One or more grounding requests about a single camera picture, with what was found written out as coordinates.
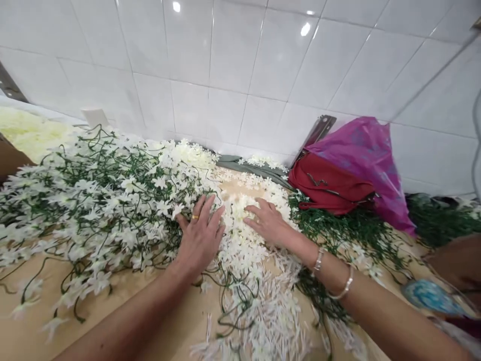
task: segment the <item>white tile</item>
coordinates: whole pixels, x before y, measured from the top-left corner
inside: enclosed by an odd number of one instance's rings
[[[422,38],[373,30],[334,96],[329,110],[369,115],[422,43]]]
[[[250,94],[286,101],[317,19],[267,9]]]
[[[91,61],[69,0],[4,0],[0,8],[0,46]]]
[[[374,26],[388,0],[327,0],[323,18]]]
[[[287,103],[275,132],[274,152],[295,155],[304,144],[317,118],[324,111]]]
[[[0,48],[0,61],[29,102],[72,113],[70,86],[56,58]]]
[[[439,185],[445,194],[472,192],[476,139],[391,124],[391,140],[403,178]]]
[[[269,0],[268,8],[320,16],[326,0]]]
[[[209,88],[171,81],[175,130],[205,138],[209,103]]]
[[[236,3],[259,5],[259,6],[262,6],[262,7],[265,7],[267,5],[267,0],[234,0],[234,1]]]
[[[321,19],[289,101],[326,109],[369,33],[369,28]]]
[[[175,132],[170,80],[134,73],[147,134],[162,139],[165,131]]]
[[[72,0],[95,64],[130,70],[115,1]]]
[[[119,0],[117,4],[132,71],[168,78],[162,2]]]
[[[78,108],[102,108],[120,130],[144,135],[144,122],[132,73],[61,60]]]
[[[376,27],[427,37],[455,0],[390,0]]]
[[[275,132],[286,103],[249,95],[240,129],[238,145],[272,150]]]
[[[471,30],[471,26],[480,15],[479,0],[456,0],[431,36],[440,40],[463,43],[476,33],[475,30]]]
[[[480,84],[481,53],[467,49],[395,122],[475,138],[472,108]]]
[[[236,155],[237,145],[208,139],[207,148],[219,154]]]
[[[247,95],[209,88],[206,138],[236,144]]]
[[[170,78],[209,85],[212,0],[164,2]]]
[[[371,114],[393,120],[398,111],[418,92],[446,62],[455,55],[460,45],[427,39],[389,89],[371,109]]]
[[[401,186],[404,193],[427,193],[431,196],[441,194],[441,187],[439,185],[420,182],[414,179],[402,178]]]
[[[211,86],[247,94],[264,13],[259,7],[214,3]]]

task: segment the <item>right hand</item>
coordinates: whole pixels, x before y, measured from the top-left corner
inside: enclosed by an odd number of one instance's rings
[[[246,217],[244,223],[264,237],[269,245],[289,248],[288,241],[296,231],[282,219],[281,213],[274,204],[263,198],[256,198],[256,202],[259,203],[260,208],[247,206],[244,209],[254,213],[257,220]]]

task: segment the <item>pink plastic bag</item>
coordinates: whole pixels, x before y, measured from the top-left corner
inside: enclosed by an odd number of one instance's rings
[[[371,181],[380,197],[376,212],[395,229],[415,237],[408,217],[401,180],[392,158],[389,124],[361,117],[345,124],[306,149],[358,176]]]

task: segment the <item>silver bangle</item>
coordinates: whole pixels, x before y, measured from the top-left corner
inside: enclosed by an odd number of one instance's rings
[[[346,286],[344,286],[344,289],[342,290],[342,292],[337,296],[333,296],[329,292],[327,293],[328,296],[331,297],[332,299],[340,300],[347,294],[347,292],[349,292],[349,287],[351,286],[353,276],[354,276],[354,267],[352,265],[349,265],[349,269],[350,269],[349,279],[347,280]]]
[[[314,276],[315,271],[319,271],[321,269],[322,264],[322,256],[324,255],[324,248],[319,247],[319,254],[317,255],[316,264],[314,265],[314,269],[312,271],[312,275]]]

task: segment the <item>red handbag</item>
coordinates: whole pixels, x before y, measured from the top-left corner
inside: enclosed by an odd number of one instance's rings
[[[371,207],[376,195],[371,182],[358,179],[313,153],[307,152],[289,172],[288,182],[312,202],[301,202],[300,209],[322,208],[338,216],[363,204]]]

